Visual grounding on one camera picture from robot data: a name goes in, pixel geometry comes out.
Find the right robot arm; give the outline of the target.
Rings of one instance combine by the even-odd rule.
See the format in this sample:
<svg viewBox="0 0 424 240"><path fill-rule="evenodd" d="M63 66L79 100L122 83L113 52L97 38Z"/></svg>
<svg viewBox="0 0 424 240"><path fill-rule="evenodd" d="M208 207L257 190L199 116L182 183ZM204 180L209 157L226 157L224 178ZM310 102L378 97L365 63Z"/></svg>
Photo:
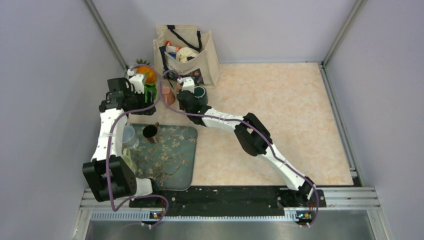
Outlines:
<svg viewBox="0 0 424 240"><path fill-rule="evenodd" d="M315 184L300 173L274 145L270 132L253 113L236 116L202 104L194 93L182 90L176 98L180 110L196 125L234 133L241 148L250 156L266 161L279 173L293 192L299 206L307 206L314 198Z"/></svg>

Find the brown striped small mug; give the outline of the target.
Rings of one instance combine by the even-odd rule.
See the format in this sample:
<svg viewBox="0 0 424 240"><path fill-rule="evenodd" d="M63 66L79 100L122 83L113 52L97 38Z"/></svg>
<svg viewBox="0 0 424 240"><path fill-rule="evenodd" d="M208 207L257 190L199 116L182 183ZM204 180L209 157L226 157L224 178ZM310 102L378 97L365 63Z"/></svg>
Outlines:
<svg viewBox="0 0 424 240"><path fill-rule="evenodd" d="M143 137L151 144L158 143L159 136L159 126L160 124L156 122L155 124L150 124L144 127L142 130Z"/></svg>

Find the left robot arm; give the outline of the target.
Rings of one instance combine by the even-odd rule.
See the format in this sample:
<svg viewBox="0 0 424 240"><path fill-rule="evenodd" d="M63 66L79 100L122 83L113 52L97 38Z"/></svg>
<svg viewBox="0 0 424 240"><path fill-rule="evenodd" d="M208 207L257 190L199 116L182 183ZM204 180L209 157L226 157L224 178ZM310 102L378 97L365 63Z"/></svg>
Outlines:
<svg viewBox="0 0 424 240"><path fill-rule="evenodd" d="M145 91L146 77L136 74L107 81L109 91L101 101L100 131L95 152L82 166L82 173L98 202L111 199L141 196L149 207L160 202L154 180L136 178L136 174L122 157L124 129L130 113L151 116L156 111L155 97Z"/></svg>

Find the light green mug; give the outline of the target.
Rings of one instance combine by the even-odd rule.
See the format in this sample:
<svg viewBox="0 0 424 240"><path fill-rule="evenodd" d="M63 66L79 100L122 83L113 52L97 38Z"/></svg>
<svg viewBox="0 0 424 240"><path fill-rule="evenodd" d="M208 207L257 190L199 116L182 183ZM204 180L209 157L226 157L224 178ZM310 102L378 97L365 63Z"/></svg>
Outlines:
<svg viewBox="0 0 424 240"><path fill-rule="evenodd" d="M138 172L137 164L132 160L131 151L128 148L122 150L121 158L128 165L131 171L136 175Z"/></svg>

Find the dark green mug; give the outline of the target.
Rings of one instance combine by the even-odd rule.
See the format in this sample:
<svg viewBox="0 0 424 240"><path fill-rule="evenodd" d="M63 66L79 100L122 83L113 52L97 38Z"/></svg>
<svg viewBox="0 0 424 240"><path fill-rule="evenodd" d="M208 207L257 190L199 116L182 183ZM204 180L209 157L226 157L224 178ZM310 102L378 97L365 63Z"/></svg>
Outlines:
<svg viewBox="0 0 424 240"><path fill-rule="evenodd" d="M196 86L194 88L194 97L198 100L199 104L204 106L208 104L207 90L203 86Z"/></svg>

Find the blue grey textured mug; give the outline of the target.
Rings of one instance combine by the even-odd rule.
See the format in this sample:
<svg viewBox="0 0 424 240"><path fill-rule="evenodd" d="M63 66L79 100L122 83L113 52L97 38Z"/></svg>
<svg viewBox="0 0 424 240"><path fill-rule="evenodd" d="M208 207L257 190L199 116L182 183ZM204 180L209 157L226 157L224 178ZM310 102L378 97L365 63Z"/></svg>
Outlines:
<svg viewBox="0 0 424 240"><path fill-rule="evenodd" d="M136 130L131 125L125 125L122 134L122 146L128 149L135 149L139 146L139 143Z"/></svg>

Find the pink mug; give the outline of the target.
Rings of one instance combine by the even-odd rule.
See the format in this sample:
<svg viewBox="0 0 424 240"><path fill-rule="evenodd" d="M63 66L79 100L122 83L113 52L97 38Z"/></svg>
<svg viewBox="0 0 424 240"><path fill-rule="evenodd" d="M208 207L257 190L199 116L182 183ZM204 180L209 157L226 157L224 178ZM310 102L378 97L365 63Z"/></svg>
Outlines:
<svg viewBox="0 0 424 240"><path fill-rule="evenodd" d="M161 89L161 97L162 97L163 101L167 105L169 105L169 106L171 106L172 104L174 104L175 101L176 101L176 97L175 97L173 91L168 86L162 87L162 89Z"/></svg>

